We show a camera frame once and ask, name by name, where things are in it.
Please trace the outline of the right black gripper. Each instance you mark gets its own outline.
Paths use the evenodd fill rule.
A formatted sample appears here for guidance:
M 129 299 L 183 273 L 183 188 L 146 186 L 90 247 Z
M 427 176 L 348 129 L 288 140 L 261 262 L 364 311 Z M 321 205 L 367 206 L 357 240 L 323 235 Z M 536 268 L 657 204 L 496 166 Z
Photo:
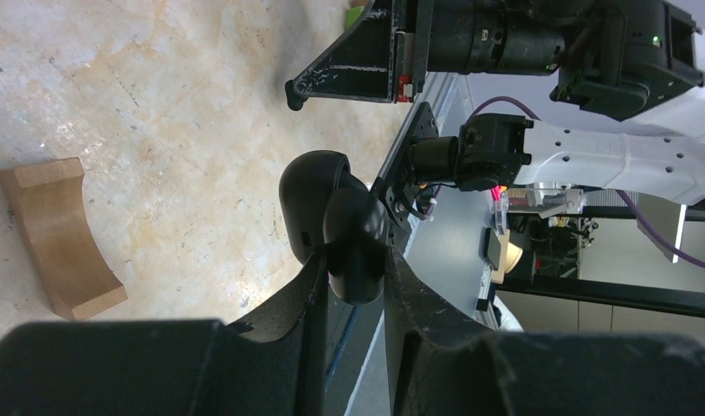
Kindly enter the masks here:
M 350 28 L 285 83 L 288 107 L 299 111 L 313 97 L 411 102 L 428 73 L 550 75 L 566 51 L 566 36 L 546 13 L 547 5 L 371 1 Z

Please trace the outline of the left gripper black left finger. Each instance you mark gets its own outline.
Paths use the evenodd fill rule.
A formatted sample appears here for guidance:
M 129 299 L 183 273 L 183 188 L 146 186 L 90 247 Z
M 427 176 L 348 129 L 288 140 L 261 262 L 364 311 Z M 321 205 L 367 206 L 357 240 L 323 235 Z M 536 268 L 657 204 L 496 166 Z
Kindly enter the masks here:
M 235 322 L 32 322 L 0 341 L 0 415 L 320 415 L 327 265 Z

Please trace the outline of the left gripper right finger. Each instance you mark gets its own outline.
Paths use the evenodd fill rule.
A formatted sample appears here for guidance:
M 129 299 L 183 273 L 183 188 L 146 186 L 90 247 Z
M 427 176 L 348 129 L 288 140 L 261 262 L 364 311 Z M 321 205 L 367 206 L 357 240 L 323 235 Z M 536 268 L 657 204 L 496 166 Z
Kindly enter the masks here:
M 394 415 L 705 415 L 705 347 L 683 335 L 486 328 L 385 254 Z

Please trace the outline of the black oval charging case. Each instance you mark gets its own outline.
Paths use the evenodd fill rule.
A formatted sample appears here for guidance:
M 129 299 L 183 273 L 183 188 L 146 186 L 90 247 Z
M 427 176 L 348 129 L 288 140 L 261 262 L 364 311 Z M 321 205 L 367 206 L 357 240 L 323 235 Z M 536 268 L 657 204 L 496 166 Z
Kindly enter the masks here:
M 340 300 L 363 305 L 382 294 L 391 221 L 345 154 L 315 150 L 293 159 L 281 175 L 279 199 L 294 256 L 305 263 L 325 251 Z

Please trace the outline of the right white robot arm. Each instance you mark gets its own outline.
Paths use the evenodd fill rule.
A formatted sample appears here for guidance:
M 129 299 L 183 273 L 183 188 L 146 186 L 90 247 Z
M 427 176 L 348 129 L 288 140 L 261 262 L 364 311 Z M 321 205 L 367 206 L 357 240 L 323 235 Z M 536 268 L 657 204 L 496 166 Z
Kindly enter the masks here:
M 556 75 L 551 101 L 656 136 L 473 115 L 456 137 L 406 140 L 409 181 L 462 191 L 559 182 L 705 210 L 705 32 L 666 1 L 373 1 L 285 85 L 311 97 L 411 102 L 435 73 Z

